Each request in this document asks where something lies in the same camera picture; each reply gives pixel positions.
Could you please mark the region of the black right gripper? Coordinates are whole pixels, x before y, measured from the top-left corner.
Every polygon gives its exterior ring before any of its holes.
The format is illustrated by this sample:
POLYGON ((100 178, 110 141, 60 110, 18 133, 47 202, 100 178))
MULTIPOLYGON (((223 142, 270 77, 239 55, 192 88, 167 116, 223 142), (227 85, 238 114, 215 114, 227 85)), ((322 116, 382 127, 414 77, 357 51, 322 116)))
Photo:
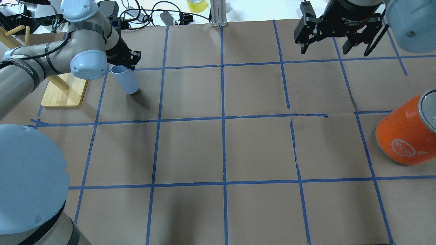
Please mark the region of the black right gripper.
POLYGON ((295 28, 295 43, 305 54, 310 44, 326 38, 347 37, 343 54, 361 43, 371 44, 382 27, 383 15, 377 13, 383 0, 329 0, 324 13, 317 16, 310 1, 299 7, 302 17, 295 28))

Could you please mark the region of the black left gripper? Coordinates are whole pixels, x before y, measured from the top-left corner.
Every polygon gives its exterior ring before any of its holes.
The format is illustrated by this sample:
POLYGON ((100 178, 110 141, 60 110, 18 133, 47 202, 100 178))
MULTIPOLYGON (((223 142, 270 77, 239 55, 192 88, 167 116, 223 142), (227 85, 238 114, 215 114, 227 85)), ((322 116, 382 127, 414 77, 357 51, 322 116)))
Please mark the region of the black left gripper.
POLYGON ((135 71, 135 67, 141 59, 141 51, 131 50, 126 42, 119 37, 116 45, 106 51, 106 57, 109 64, 126 66, 135 71))

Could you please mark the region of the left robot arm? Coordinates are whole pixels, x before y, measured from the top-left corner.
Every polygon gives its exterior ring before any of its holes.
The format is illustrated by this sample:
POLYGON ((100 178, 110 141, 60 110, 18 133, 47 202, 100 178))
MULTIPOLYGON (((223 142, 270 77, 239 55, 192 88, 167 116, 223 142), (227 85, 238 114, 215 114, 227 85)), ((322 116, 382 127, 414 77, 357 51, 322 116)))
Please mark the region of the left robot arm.
MULTIPOLYGON (((43 107, 76 107, 87 82, 107 74, 107 65, 124 91, 137 91, 135 66, 140 51, 121 37, 118 11, 104 13, 104 2, 63 0, 69 23, 62 42, 22 46, 1 30, 9 50, 1 59, 1 118, 48 79, 43 107)), ((64 211, 69 190, 66 161, 56 144, 33 127, 1 125, 1 244, 89 245, 64 211)))

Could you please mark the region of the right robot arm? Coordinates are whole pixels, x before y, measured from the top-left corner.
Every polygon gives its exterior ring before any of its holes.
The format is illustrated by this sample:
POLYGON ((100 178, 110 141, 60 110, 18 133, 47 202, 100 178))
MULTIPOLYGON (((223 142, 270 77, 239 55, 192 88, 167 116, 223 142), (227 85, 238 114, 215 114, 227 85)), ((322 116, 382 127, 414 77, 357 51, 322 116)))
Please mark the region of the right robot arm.
POLYGON ((302 54, 314 42, 346 37, 343 54, 364 43, 367 57, 389 29, 402 50, 416 54, 435 51, 434 0, 329 0, 319 17, 310 1, 302 1, 299 7, 302 17, 294 41, 302 54))

